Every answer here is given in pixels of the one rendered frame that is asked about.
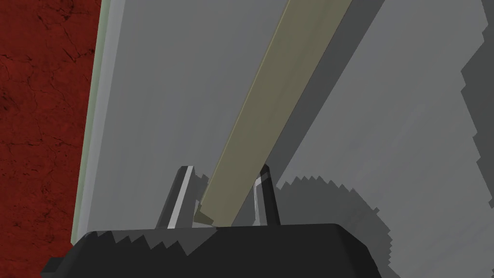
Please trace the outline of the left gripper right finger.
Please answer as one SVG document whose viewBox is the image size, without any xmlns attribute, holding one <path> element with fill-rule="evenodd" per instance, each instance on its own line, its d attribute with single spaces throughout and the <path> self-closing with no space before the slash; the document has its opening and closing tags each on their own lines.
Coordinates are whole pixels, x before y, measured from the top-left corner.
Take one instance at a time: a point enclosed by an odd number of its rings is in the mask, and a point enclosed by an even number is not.
<svg viewBox="0 0 494 278">
<path fill-rule="evenodd" d="M 253 225 L 281 225 L 270 168 L 264 164 L 253 185 L 255 221 Z"/>
</svg>

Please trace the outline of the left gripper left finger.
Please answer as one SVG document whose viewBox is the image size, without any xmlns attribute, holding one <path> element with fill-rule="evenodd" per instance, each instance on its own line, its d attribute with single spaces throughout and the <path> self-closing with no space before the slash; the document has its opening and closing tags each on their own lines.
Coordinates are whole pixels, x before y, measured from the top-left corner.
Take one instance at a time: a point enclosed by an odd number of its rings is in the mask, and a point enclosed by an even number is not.
<svg viewBox="0 0 494 278">
<path fill-rule="evenodd" d="M 207 187 L 208 177 L 199 177 L 194 166 L 181 166 L 173 180 L 156 225 L 157 229 L 193 227 L 193 218 Z"/>
</svg>

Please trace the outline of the olive bar handle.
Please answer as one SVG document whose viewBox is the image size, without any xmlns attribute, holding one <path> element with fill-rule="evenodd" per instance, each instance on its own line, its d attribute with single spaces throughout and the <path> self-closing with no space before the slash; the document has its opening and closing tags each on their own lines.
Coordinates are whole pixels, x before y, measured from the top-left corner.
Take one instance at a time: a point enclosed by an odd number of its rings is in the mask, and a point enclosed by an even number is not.
<svg viewBox="0 0 494 278">
<path fill-rule="evenodd" d="M 194 220 L 232 225 L 352 0 L 288 0 Z"/>
</svg>

